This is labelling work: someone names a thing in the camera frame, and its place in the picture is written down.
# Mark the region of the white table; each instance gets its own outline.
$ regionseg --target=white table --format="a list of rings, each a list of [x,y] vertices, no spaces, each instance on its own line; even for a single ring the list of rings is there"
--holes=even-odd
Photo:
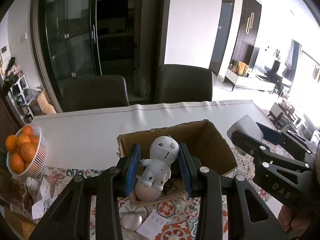
[[[209,119],[226,139],[230,126],[244,115],[274,128],[251,100],[134,105],[37,116],[33,124],[43,129],[49,152],[46,166],[75,169],[107,169],[117,164],[116,138],[120,134]],[[277,216],[281,204],[269,200]]]

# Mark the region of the glass door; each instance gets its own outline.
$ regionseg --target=glass door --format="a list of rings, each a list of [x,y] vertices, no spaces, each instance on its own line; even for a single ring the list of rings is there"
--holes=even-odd
[[[81,76],[101,75],[96,0],[45,0],[44,20],[46,61],[51,63],[46,67],[63,109],[63,88],[68,83]]]

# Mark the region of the cardboard box on shelf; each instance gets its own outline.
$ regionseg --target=cardboard box on shelf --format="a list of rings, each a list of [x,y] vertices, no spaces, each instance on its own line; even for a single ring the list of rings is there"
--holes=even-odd
[[[49,104],[48,99],[45,95],[45,89],[38,94],[37,99],[33,99],[31,101],[30,107],[33,113],[35,114],[35,116],[57,113],[54,107],[51,104]]]
[[[229,145],[209,120],[119,135],[117,141],[120,157],[127,156],[132,145],[137,143],[140,145],[141,159],[149,159],[150,145],[159,136],[171,136],[178,143],[185,143],[190,155],[199,158],[202,165],[213,169],[220,175],[227,175],[237,168],[236,159]],[[139,166],[137,175],[142,173],[143,167]],[[181,177],[176,179],[174,184],[176,188],[170,188],[166,195],[162,192],[160,198],[155,202],[140,201],[134,191],[130,193],[130,201],[135,206],[145,206],[186,193]]]
[[[56,110],[54,109],[53,105],[51,105],[51,104],[47,104],[47,106],[45,107],[43,112],[45,114],[56,114],[57,113]]]

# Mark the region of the human hand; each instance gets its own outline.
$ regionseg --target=human hand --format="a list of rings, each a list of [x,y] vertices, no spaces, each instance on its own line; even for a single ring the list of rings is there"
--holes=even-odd
[[[294,230],[298,231],[298,235],[301,236],[309,226],[311,222],[311,217],[296,216],[294,219],[292,218],[292,211],[287,206],[283,205],[278,215],[278,221],[280,225],[285,231],[287,231],[291,226]]]

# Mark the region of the tangerine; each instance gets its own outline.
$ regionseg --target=tangerine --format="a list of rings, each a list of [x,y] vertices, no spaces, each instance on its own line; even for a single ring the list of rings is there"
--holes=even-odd
[[[5,140],[7,151],[13,153],[18,146],[18,138],[15,135],[9,135]]]
[[[16,149],[13,154],[18,154],[20,157],[21,157],[21,152],[20,152],[20,149]]]
[[[30,125],[25,125],[21,129],[21,133],[30,136],[33,135],[33,129]]]
[[[11,159],[11,168],[16,174],[23,173],[24,161],[18,154],[13,154]]]
[[[30,165],[30,163],[25,162],[25,164],[24,164],[24,169],[26,170],[26,169],[29,167],[29,165]]]
[[[26,162],[31,162],[33,157],[36,154],[36,149],[33,146],[33,144],[30,142],[25,142],[24,144],[22,144],[20,150],[21,150],[21,157]]]
[[[30,135],[29,137],[30,137],[30,142],[33,144],[35,148],[37,148],[39,144],[39,137],[36,135]]]
[[[21,148],[22,144],[30,142],[30,137],[25,134],[21,134],[18,136],[18,147]]]

